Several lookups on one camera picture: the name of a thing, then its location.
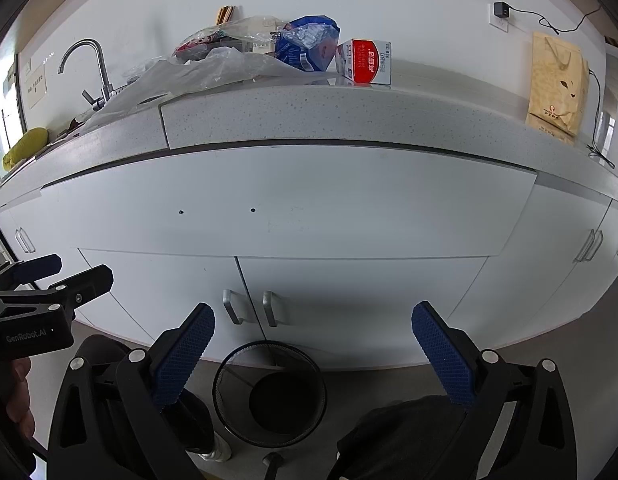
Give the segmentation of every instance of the white countertop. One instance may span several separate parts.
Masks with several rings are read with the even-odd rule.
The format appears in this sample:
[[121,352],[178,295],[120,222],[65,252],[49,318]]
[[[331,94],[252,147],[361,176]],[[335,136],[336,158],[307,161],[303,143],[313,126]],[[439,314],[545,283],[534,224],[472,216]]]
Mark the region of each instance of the white countertop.
[[77,137],[0,187],[0,207],[108,164],[209,144],[285,140],[378,142],[467,154],[548,173],[618,201],[618,174],[586,156],[588,139],[572,148],[527,127],[525,99],[455,73],[395,65],[391,88],[352,87],[329,73],[328,80],[311,84],[269,78],[183,96],[82,135],[78,129],[72,134]]

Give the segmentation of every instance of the black cable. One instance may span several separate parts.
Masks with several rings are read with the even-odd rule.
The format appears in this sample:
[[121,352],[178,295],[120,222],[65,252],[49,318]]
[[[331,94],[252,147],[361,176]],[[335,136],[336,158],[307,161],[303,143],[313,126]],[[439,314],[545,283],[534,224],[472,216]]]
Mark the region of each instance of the black cable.
[[587,144],[586,147],[591,151],[591,153],[588,154],[588,156],[597,156],[599,158],[601,158],[602,160],[604,160],[609,167],[614,170],[615,169],[615,164],[612,163],[608,158],[606,158],[602,152],[598,149],[598,146],[596,145],[596,130],[598,129],[598,118],[600,115],[600,101],[602,100],[602,87],[600,86],[600,81],[598,79],[598,76],[596,75],[596,73],[589,69],[589,73],[596,78],[596,83],[598,83],[598,108],[596,108],[596,122],[594,123],[593,126],[593,136],[591,138],[591,144]]
[[575,32],[576,30],[578,30],[580,28],[580,25],[582,25],[582,23],[585,21],[585,18],[587,16],[591,16],[594,12],[598,12],[598,10],[602,9],[602,5],[600,5],[596,10],[592,10],[591,12],[588,12],[586,14],[584,14],[582,16],[582,19],[580,20],[579,24],[576,25],[576,28],[570,28],[568,30],[561,30],[559,28],[555,28],[553,27],[553,25],[551,25],[551,23],[549,22],[549,20],[547,20],[543,15],[541,15],[539,12],[534,12],[533,10],[520,10],[520,9],[516,9],[515,7],[511,7],[509,6],[509,9],[511,10],[515,10],[516,12],[525,12],[527,14],[535,14],[536,16],[540,16],[540,19],[538,20],[538,23],[540,23],[540,25],[542,25],[543,27],[547,27],[547,28],[551,28],[551,30],[553,30],[553,32],[556,33],[556,35],[560,35],[561,32]]

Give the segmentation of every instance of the kitchen counter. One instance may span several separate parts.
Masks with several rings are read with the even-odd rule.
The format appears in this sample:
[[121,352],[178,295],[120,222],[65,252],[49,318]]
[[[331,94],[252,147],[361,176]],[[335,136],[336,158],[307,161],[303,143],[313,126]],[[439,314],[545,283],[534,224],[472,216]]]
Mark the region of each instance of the kitchen counter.
[[142,344],[199,302],[205,359],[265,336],[323,369],[419,364],[411,309],[498,348],[581,316],[618,275],[618,174],[528,128],[527,102],[409,66],[190,94],[70,139],[0,187],[16,259],[89,267],[76,311]]
[[618,201],[618,173],[524,123],[528,102],[486,83],[405,64],[391,88],[271,78],[190,94],[70,139],[0,187],[0,207],[52,182],[142,157],[222,144],[385,143],[502,161]]

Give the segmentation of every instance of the packaged food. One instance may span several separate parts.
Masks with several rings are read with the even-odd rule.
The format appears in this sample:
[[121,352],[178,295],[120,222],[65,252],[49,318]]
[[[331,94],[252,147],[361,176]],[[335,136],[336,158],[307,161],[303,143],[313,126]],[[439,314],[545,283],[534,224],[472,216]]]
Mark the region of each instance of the packaged food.
[[588,62],[579,47],[534,32],[530,114],[578,135],[588,83]]
[[235,48],[240,52],[251,52],[254,44],[257,49],[261,45],[271,44],[272,34],[282,30],[287,25],[274,16],[251,16],[244,20],[220,23],[213,27],[203,28],[183,40],[172,56],[181,62],[205,59],[209,52],[219,46]]
[[356,83],[391,84],[391,43],[349,40],[336,50],[336,70]]
[[275,34],[275,56],[305,72],[324,72],[336,53],[340,27],[327,16],[305,16]]

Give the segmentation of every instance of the sink faucet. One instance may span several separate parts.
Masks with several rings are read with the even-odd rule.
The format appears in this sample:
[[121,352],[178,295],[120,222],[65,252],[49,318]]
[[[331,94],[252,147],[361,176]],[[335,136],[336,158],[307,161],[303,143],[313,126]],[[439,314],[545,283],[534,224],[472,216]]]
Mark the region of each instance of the sink faucet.
[[62,74],[65,71],[65,63],[67,62],[67,58],[70,54],[75,51],[79,46],[87,45],[92,47],[96,51],[96,57],[98,59],[98,69],[100,70],[100,79],[102,80],[102,97],[98,97],[94,99],[91,97],[86,90],[83,90],[83,97],[87,100],[87,102],[92,106],[94,111],[100,110],[107,101],[109,101],[111,94],[113,92],[113,86],[109,82],[109,77],[107,76],[107,69],[105,68],[105,59],[102,55],[102,47],[100,43],[96,40],[80,40],[76,41],[72,46],[70,46],[63,59],[60,60],[60,65],[58,67],[58,73]]

